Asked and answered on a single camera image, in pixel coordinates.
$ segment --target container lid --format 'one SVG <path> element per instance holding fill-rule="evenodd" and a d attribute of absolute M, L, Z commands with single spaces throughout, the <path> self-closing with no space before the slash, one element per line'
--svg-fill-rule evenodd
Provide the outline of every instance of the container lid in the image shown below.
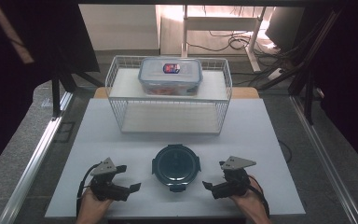
<path fill-rule="evenodd" d="M 150 57 L 142 60 L 138 78 L 141 82 L 200 83 L 202 68 L 196 59 Z"/>
<path fill-rule="evenodd" d="M 168 145 L 152 161 L 152 174 L 173 192 L 185 190 L 198 171 L 200 158 L 183 145 Z"/>

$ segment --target aluminum profile rail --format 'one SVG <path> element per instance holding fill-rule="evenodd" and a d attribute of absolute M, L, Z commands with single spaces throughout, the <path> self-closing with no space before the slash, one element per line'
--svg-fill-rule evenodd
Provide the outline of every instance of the aluminum profile rail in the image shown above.
<path fill-rule="evenodd" d="M 66 92 L 60 102 L 61 114 L 48 123 L 48 127 L 40 138 L 39 143 L 34 150 L 34 154 L 31 157 L 28 165 L 22 173 L 21 179 L 10 196 L 7 205 L 0 216 L 0 223 L 13 223 L 19 213 L 22 203 L 28 194 L 30 187 L 34 182 L 34 178 L 39 170 L 40 165 L 48 152 L 48 147 L 52 142 L 54 134 L 57 132 L 61 122 L 62 116 L 71 102 L 73 94 Z"/>
<path fill-rule="evenodd" d="M 298 97 L 290 96 L 290 100 L 292 101 L 292 104 L 295 107 L 295 110 L 298 114 L 298 117 L 301 120 L 301 123 L 304 126 L 304 130 L 307 133 L 307 136 L 309 137 L 316 154 L 319 157 L 319 160 L 321 161 L 321 164 L 324 168 L 324 171 L 326 172 L 330 183 L 333 186 L 334 191 L 336 192 L 342 207 L 345 210 L 345 213 L 348 216 L 348 219 L 353 224 L 358 224 L 358 208 L 353 200 L 349 190 L 345 186 L 344 182 L 342 181 L 341 177 L 339 176 L 336 167 L 332 163 L 326 149 L 324 148 L 324 144 L 322 143 L 321 139 L 319 138 L 319 135 L 317 134 L 316 130 L 313 126 L 309 125 L 307 122 L 307 119 L 303 115 L 304 108 L 299 101 Z"/>

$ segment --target white wall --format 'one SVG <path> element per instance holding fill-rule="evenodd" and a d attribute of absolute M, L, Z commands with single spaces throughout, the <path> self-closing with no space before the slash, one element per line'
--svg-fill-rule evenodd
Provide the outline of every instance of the white wall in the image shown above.
<path fill-rule="evenodd" d="M 94 50 L 159 49 L 159 6 L 79 7 Z"/>

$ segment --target plastic food container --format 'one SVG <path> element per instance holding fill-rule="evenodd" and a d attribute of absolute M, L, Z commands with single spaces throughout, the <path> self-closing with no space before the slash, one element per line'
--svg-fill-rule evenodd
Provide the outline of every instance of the plastic food container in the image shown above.
<path fill-rule="evenodd" d="M 194 96 L 202 82 L 202 68 L 195 59 L 145 58 L 138 78 L 146 94 Z"/>

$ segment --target white wire rack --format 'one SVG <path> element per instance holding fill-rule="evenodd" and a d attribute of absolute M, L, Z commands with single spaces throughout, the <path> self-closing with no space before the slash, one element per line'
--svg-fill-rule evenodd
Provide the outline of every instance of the white wire rack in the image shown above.
<path fill-rule="evenodd" d="M 196 96 L 159 96 L 145 94 L 138 80 L 144 58 L 116 56 L 107 74 L 106 94 L 120 130 L 220 134 L 232 93 L 227 60 L 197 58 L 203 80 Z"/>

